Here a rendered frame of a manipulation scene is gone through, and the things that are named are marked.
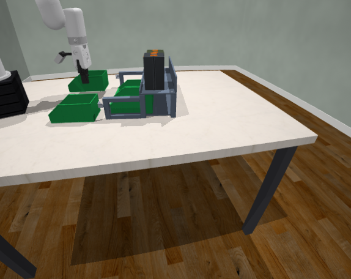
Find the grey shelf rack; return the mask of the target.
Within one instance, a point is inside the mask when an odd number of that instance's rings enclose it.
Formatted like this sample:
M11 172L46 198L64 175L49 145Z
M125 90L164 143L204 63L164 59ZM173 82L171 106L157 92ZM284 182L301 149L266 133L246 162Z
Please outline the grey shelf rack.
M177 100L177 75L169 56L169 67L164 68L164 90L145 90L144 70L124 71L116 74L120 85L124 83L124 75L142 75L139 87L139 96L103 97L98 101L98 108L104 108L106 119L144 119L146 116L171 116L176 117ZM171 66L172 64L172 66ZM173 68L173 69L172 69ZM170 95L156 95L170 94ZM145 95L153 95L153 114L146 114ZM114 102L139 102L141 113L111 113L109 103Z

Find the black case with orange latches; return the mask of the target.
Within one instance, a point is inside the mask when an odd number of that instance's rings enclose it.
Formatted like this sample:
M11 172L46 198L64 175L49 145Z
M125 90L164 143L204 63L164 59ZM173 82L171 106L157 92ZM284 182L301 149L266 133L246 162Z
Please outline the black case with orange latches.
M144 53L145 90L164 90L164 54Z

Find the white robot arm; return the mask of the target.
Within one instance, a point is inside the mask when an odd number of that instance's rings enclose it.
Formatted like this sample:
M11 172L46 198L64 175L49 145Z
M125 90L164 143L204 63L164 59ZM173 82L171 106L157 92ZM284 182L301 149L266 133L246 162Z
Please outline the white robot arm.
M62 9L59 0L35 0L42 16L43 23L50 29L60 30L66 28L68 42L70 45L87 43L83 12L79 8ZM61 51L54 62L60 64L66 56L72 53ZM0 81L11 76L9 71L5 72L0 59Z

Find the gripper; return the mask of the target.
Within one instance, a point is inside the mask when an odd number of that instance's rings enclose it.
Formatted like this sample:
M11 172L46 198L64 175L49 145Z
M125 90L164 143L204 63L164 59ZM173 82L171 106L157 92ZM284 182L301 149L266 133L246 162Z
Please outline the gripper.
M70 46L72 51L73 65L81 75L82 83L89 84L88 67L90 67L92 63L87 43Z

